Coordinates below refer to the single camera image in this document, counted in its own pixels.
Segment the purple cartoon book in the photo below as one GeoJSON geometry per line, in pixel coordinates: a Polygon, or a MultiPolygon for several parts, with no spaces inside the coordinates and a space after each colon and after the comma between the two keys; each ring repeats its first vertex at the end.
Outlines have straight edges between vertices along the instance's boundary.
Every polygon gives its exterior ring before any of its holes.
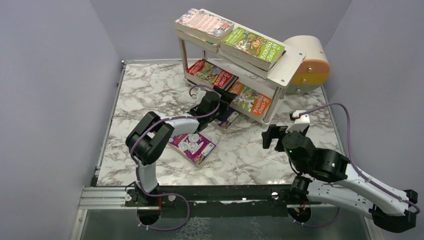
{"type": "Polygon", "coordinates": [[[225,113],[223,120],[220,121],[215,119],[211,124],[217,130],[221,131],[222,133],[226,133],[233,125],[233,123],[239,118],[239,116],[240,113],[230,107],[225,113]]]}

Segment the orange 78-storey treehouse book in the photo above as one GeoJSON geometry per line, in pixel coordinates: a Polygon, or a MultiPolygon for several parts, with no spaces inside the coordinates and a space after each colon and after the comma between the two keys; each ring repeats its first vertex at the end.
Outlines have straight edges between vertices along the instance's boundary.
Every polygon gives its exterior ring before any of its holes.
{"type": "Polygon", "coordinates": [[[234,83],[228,91],[237,94],[237,97],[232,101],[236,107],[259,117],[266,112],[272,101],[270,97],[240,81],[234,83]]]}

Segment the red 13-storey treehouse book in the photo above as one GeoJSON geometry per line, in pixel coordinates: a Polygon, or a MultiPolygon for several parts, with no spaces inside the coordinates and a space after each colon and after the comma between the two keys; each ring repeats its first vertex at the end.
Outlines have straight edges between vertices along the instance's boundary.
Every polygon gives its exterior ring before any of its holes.
{"type": "Polygon", "coordinates": [[[209,85],[223,90],[227,90],[239,78],[205,59],[196,61],[186,70],[184,76],[194,84],[209,85]]]}

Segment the white two-tier shelf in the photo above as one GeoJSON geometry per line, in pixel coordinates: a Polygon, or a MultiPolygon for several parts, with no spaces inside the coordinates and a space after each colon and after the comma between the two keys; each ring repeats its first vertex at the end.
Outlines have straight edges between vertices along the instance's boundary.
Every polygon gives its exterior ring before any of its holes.
{"type": "MultiPolygon", "coordinates": [[[[203,10],[207,13],[216,15],[218,17],[221,17],[223,19],[229,20],[227,18],[224,18],[222,16],[219,16],[211,11],[205,10],[205,9],[199,9],[203,10]]],[[[241,110],[239,107],[236,107],[233,103],[231,104],[231,107],[238,111],[241,114],[244,114],[253,120],[259,122],[263,127],[266,127],[270,124],[271,120],[273,119],[274,115],[276,114],[278,108],[283,102],[283,99],[285,97],[285,94],[288,90],[288,87],[291,83],[292,77],[298,70],[299,66],[303,62],[304,58],[306,57],[306,53],[302,52],[299,49],[296,49],[292,46],[289,46],[281,41],[278,41],[276,39],[273,39],[269,36],[266,36],[258,31],[252,30],[246,26],[243,26],[239,23],[233,22],[234,28],[241,27],[248,31],[251,31],[253,33],[256,33],[258,35],[261,35],[265,38],[268,38],[278,44],[281,44],[285,47],[286,52],[284,55],[278,60],[278,62],[271,68],[275,71],[276,77],[269,78],[269,79],[263,79],[249,71],[246,71],[234,64],[232,64],[229,61],[226,61],[217,53],[212,53],[209,51],[206,51],[199,46],[190,43],[186,40],[180,39],[178,36],[179,41],[179,47],[181,51],[181,60],[182,60],[182,66],[184,70],[184,74],[186,73],[186,70],[191,67],[195,62],[198,60],[207,60],[211,62],[212,64],[236,75],[239,77],[237,81],[240,81],[244,85],[266,95],[267,97],[271,98],[271,103],[269,107],[267,108],[266,112],[262,116],[255,116],[250,112],[247,112],[245,110],[241,110]]]]}

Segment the green 65-storey treehouse book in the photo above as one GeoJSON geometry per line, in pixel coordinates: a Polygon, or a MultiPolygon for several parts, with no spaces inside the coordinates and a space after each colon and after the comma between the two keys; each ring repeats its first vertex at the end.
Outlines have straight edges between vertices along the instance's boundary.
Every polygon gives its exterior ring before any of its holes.
{"type": "Polygon", "coordinates": [[[220,49],[267,72],[286,52],[283,45],[242,27],[233,29],[220,49]]]}

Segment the red bottom books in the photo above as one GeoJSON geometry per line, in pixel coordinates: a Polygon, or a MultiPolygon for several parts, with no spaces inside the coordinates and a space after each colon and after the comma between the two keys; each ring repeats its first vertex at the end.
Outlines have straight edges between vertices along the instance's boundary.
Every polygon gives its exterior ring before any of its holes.
{"type": "Polygon", "coordinates": [[[183,133],[171,137],[168,145],[197,168],[202,167],[216,144],[200,133],[183,133]]]}

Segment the pink floral book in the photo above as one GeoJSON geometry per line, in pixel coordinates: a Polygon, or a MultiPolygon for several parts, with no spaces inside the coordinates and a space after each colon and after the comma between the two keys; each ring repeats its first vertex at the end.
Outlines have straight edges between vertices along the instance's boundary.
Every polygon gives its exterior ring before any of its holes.
{"type": "Polygon", "coordinates": [[[233,29],[235,23],[217,15],[189,9],[174,22],[175,29],[211,44],[219,44],[233,29]]]}

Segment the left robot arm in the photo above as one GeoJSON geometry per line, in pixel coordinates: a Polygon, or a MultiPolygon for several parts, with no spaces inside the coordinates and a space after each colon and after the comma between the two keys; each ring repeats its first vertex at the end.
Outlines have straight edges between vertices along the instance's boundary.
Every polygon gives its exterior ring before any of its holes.
{"type": "Polygon", "coordinates": [[[156,177],[156,161],[162,155],[169,139],[182,134],[198,134],[214,120],[223,121],[237,98],[217,86],[194,85],[196,105],[187,113],[178,116],[161,117],[148,112],[125,140],[130,157],[135,163],[135,189],[148,198],[158,198],[154,190],[159,186],[156,177]]]}

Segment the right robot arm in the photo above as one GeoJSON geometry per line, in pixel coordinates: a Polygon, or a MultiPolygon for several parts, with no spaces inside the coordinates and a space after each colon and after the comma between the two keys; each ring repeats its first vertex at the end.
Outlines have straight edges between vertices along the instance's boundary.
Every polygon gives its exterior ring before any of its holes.
{"type": "Polygon", "coordinates": [[[297,174],[288,196],[300,204],[321,202],[357,212],[388,232],[403,233],[416,227],[418,194],[412,189],[398,190],[357,173],[351,161],[332,149],[316,147],[305,131],[287,130],[271,124],[261,133],[262,147],[273,139],[275,150],[284,152],[297,174]]]}

